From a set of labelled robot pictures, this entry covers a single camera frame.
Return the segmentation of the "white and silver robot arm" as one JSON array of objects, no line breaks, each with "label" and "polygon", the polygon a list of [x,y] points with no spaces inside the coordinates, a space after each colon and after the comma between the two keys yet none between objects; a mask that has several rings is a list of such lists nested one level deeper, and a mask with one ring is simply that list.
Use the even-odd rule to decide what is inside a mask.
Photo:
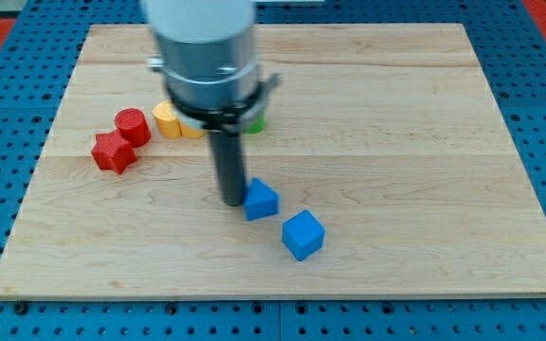
[{"label": "white and silver robot arm", "polygon": [[266,80],[250,0],[143,0],[159,55],[149,66],[165,78],[179,119],[196,129],[238,135],[263,115],[281,75]]}]

